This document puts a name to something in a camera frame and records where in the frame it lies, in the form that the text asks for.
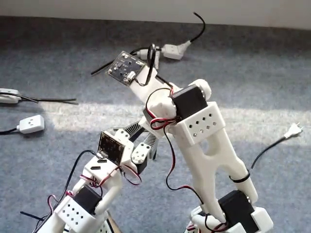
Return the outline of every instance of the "perforated bracket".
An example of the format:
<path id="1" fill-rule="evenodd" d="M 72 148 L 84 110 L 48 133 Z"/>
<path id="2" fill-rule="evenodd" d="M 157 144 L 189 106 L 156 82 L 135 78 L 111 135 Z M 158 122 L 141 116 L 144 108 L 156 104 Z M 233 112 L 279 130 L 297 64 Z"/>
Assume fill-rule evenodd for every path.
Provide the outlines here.
<path id="1" fill-rule="evenodd" d="M 70 196 L 61 202 L 55 213 L 76 233 L 88 232 L 96 219 L 76 203 Z"/>
<path id="2" fill-rule="evenodd" d="M 132 153 L 132 161 L 134 164 L 142 164 L 148 154 L 151 151 L 151 147 L 146 143 L 140 143 Z"/>
<path id="3" fill-rule="evenodd" d="M 183 143 L 193 146 L 225 127 L 225 121 L 216 102 L 174 126 L 175 134 L 182 135 Z"/>

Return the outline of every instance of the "gray carpet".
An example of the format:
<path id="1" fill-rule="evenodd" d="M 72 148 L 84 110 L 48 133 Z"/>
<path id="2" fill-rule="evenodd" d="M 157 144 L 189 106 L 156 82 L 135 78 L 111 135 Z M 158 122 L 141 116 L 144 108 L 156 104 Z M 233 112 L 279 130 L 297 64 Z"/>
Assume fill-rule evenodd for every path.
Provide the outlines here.
<path id="1" fill-rule="evenodd" d="M 21 102 L 0 106 L 1 129 L 42 114 L 46 130 L 0 138 L 0 231 L 31 232 L 36 221 L 21 210 L 45 215 L 46 198 L 59 195 L 71 166 L 84 149 L 97 149 L 101 130 L 138 120 L 142 104 L 129 89 L 106 74 L 90 72 L 154 42 L 179 44 L 201 25 L 179 23 L 0 18 L 0 87 L 32 97 L 78 98 L 80 105 Z M 161 58 L 160 74 L 179 86 L 206 79 L 227 124 L 237 154 L 250 166 L 264 147 L 293 122 L 304 132 L 269 151 L 252 173 L 258 206 L 267 209 L 275 232 L 308 232 L 311 223 L 311 32 L 235 26 L 207 26 L 182 61 Z M 182 232 L 198 200 L 190 191 L 165 186 L 171 166 L 163 139 L 157 160 L 142 174 L 143 183 L 124 182 L 111 213 L 125 233 Z M 78 166 L 77 181 L 85 156 Z M 180 153 L 172 186 L 191 183 Z M 217 175 L 217 197 L 234 188 Z"/>

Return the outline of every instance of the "electrical outlet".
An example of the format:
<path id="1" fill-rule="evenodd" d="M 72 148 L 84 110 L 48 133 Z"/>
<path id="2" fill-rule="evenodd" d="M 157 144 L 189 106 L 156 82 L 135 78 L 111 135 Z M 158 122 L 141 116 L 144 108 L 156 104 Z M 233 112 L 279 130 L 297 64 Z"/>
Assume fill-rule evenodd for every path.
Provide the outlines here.
<path id="1" fill-rule="evenodd" d="M 44 130 L 44 118 L 41 115 L 25 118 L 19 122 L 17 129 L 24 134 Z"/>
<path id="2" fill-rule="evenodd" d="M 12 94 L 20 94 L 19 91 L 14 90 L 14 89 L 0 88 L 0 103 L 18 103 L 18 101 L 21 100 L 20 97 L 2 95 L 1 92 L 7 92 L 7 93 L 12 93 Z"/>
<path id="3" fill-rule="evenodd" d="M 180 60 L 183 54 L 180 54 L 177 45 L 164 45 L 162 48 L 163 56 L 171 59 Z"/>

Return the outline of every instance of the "white extension socket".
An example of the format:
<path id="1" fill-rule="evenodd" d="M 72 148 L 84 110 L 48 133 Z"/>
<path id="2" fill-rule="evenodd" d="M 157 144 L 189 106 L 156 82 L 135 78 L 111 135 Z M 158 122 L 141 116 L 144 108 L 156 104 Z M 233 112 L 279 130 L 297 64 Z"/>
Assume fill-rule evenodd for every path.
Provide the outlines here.
<path id="1" fill-rule="evenodd" d="M 0 88 L 0 103 L 18 103 L 21 100 L 21 98 L 17 96 L 1 95 L 1 92 L 20 94 L 19 91 L 14 89 Z"/>
<path id="2" fill-rule="evenodd" d="M 41 115 L 25 118 L 19 122 L 17 130 L 23 134 L 44 130 L 44 118 Z"/>

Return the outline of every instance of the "power strip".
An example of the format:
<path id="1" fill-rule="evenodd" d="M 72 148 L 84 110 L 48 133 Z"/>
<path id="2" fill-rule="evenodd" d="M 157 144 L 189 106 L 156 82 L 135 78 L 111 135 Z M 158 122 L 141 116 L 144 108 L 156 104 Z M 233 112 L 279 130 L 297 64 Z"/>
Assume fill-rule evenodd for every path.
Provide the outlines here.
<path id="1" fill-rule="evenodd" d="M 19 91 L 14 89 L 0 88 L 0 103 L 18 103 L 21 100 L 21 98 L 17 96 L 1 95 L 1 92 L 20 94 Z"/>

